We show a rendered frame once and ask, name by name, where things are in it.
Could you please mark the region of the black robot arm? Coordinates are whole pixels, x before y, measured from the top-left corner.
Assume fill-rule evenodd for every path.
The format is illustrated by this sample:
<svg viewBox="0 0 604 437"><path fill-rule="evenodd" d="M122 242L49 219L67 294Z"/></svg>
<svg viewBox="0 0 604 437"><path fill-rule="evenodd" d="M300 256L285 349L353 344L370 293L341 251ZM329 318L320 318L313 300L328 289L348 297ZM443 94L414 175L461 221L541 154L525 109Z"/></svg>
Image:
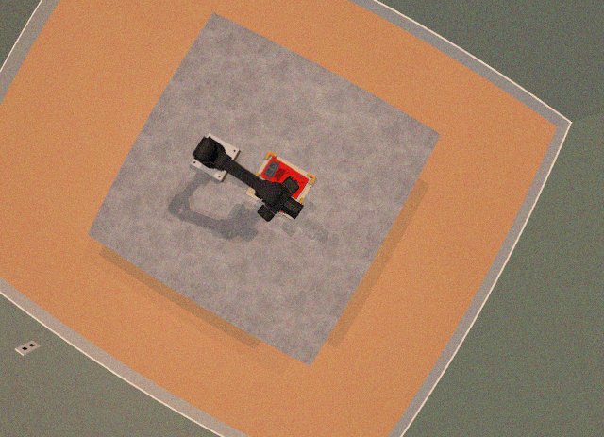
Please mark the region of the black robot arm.
<svg viewBox="0 0 604 437"><path fill-rule="evenodd" d="M194 149L192 155L210 169L226 171L231 173L243 183L255 190L254 195L262 199L261 202L280 212L281 210L293 217L297 217L303 209L303 205L290 197L285 186L279 182L262 180L241 166L232 157L226 154L225 147L211 137L203 137L199 145ZM283 192L285 191L285 192ZM275 205L273 207L273 205Z"/></svg>

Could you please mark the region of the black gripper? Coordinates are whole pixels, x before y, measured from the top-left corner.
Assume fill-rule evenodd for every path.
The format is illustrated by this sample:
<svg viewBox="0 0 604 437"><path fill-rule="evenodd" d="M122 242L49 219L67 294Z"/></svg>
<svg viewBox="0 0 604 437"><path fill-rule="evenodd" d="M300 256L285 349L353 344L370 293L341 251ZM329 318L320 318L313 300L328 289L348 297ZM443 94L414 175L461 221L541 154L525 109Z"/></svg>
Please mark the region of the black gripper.
<svg viewBox="0 0 604 437"><path fill-rule="evenodd" d="M295 193L299 189L299 185L297 183L295 183L290 177L287 177L281 184L284 185L287 189L289 189L288 192L290 192L290 193L292 192L290 197L292 197L293 193ZM257 212L265 221L270 222L272 220L272 218L275 216L275 214L278 213L278 211L272 209L271 207L267 206L266 204L265 204L265 206L262 205L257 210Z"/></svg>

